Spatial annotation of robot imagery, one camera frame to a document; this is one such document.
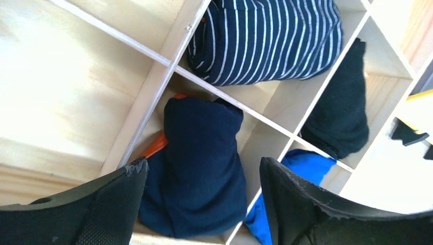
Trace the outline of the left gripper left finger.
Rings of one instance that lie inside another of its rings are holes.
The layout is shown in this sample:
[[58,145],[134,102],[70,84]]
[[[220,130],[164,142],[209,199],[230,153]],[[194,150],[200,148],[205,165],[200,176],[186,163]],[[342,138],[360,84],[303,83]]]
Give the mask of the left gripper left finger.
[[148,173],[145,157],[30,204],[1,207],[1,244],[128,244]]

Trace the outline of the navy orange boxer briefs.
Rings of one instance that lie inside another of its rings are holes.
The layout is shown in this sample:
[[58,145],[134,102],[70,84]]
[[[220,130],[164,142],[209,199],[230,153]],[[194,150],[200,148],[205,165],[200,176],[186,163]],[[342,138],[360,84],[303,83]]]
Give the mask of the navy orange boxer briefs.
[[148,176],[139,221],[164,236],[219,235],[247,213],[236,135],[243,111],[223,99],[178,94],[164,107],[163,130],[144,151]]

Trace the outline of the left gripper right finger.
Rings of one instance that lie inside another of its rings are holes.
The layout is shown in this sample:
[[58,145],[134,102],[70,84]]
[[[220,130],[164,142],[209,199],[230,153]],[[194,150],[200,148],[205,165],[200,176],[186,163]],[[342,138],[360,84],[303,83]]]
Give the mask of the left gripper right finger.
[[399,214],[365,206],[320,186],[304,187],[317,222],[299,244],[432,244],[432,212]]

